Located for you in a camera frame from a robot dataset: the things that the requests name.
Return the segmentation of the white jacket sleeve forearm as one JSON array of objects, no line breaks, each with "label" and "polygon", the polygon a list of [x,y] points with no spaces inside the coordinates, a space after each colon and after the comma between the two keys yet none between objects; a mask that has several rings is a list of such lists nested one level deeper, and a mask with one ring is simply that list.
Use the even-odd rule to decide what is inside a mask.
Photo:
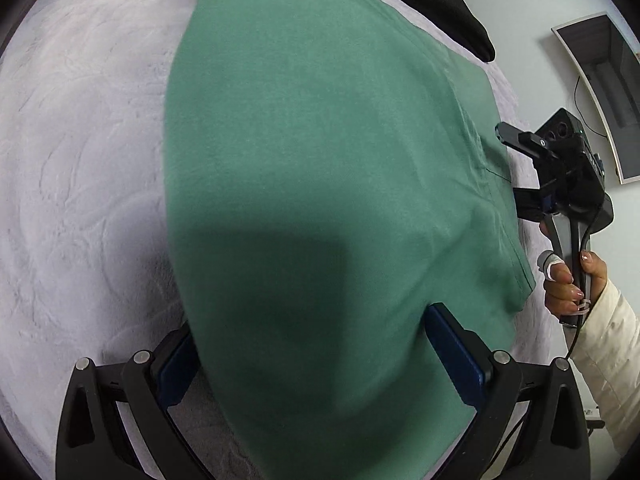
[{"label": "white jacket sleeve forearm", "polygon": [[582,326],[572,360],[616,452],[626,455],[639,437],[639,317],[612,282]]}]

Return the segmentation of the person's right hand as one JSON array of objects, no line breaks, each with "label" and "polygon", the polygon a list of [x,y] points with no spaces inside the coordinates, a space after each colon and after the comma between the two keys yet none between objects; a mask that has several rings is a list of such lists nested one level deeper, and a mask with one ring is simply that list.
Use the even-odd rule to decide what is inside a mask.
[{"label": "person's right hand", "polygon": [[[583,250],[579,262],[585,274],[591,276],[590,300],[594,306],[608,284],[608,266],[595,252]],[[584,291],[575,283],[572,272],[563,260],[551,263],[544,279],[544,305],[556,318],[578,315]]]}]

